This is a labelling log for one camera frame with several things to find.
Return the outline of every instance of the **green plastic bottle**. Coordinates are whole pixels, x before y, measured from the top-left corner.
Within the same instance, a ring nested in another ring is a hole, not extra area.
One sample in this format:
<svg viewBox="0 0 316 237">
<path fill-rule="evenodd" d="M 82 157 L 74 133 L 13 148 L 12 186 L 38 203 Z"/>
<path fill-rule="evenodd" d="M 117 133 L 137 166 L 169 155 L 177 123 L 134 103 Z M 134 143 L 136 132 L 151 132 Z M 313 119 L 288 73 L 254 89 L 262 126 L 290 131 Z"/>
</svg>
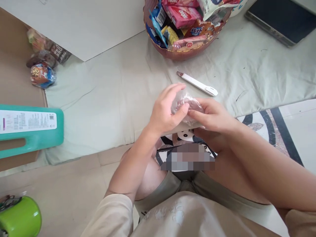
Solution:
<svg viewBox="0 0 316 237">
<path fill-rule="evenodd" d="M 0 141 L 24 138 L 25 146 L 0 151 L 0 159 L 61 145 L 61 109 L 0 104 Z"/>
</svg>

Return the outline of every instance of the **floor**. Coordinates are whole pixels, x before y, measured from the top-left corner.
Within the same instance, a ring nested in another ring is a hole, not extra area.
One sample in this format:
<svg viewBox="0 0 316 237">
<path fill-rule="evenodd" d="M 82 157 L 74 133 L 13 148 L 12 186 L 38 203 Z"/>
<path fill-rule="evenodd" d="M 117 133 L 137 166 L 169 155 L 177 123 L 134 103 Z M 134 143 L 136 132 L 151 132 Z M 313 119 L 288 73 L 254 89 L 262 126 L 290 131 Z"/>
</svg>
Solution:
<svg viewBox="0 0 316 237">
<path fill-rule="evenodd" d="M 316 99 L 280 107 L 304 166 L 316 174 L 314 132 Z M 102 200 L 110 179 L 119 165 L 123 146 L 82 157 L 59 166 L 41 167 L 0 178 L 0 197 L 26 191 L 38 203 L 42 217 L 39 236 L 80 236 Z M 134 227 L 138 223 L 133 213 Z M 287 229 L 276 210 L 267 228 L 287 237 Z"/>
</svg>

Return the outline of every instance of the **green bucket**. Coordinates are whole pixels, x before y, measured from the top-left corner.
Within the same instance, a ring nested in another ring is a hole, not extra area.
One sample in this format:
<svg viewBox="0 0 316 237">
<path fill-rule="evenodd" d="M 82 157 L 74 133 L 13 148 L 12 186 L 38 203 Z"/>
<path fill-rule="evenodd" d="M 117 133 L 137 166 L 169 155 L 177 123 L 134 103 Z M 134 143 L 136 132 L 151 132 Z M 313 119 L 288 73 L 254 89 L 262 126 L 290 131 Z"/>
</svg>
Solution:
<svg viewBox="0 0 316 237">
<path fill-rule="evenodd" d="M 42 216 L 36 202 L 28 197 L 0 212 L 0 229 L 9 237 L 36 237 L 42 226 Z"/>
</svg>

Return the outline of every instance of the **cardboard box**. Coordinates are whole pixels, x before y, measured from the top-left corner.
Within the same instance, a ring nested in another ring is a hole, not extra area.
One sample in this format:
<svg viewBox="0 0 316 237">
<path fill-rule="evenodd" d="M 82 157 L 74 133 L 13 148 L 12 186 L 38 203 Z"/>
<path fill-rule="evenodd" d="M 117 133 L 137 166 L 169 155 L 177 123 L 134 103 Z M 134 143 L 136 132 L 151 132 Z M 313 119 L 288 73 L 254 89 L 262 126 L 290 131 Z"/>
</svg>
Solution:
<svg viewBox="0 0 316 237">
<path fill-rule="evenodd" d="M 0 104 L 47 107 L 45 90 L 31 84 L 25 63 L 33 51 L 22 21 L 0 8 Z M 21 147 L 24 139 L 0 141 L 0 150 Z M 0 159 L 0 171 L 37 160 L 39 151 Z"/>
</svg>

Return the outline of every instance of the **pink snack box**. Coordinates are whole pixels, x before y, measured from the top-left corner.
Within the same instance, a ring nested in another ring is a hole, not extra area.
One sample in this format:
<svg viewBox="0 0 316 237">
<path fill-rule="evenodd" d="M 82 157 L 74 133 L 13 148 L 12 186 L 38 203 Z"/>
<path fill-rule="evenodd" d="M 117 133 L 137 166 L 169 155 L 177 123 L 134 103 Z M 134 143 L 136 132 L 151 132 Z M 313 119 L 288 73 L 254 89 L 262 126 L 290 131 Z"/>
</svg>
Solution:
<svg viewBox="0 0 316 237">
<path fill-rule="evenodd" d="M 162 0 L 163 5 L 181 7 L 199 7 L 198 0 Z"/>
<path fill-rule="evenodd" d="M 202 20 L 195 8 L 163 5 L 166 13 L 177 29 L 192 26 L 196 19 Z"/>
</svg>

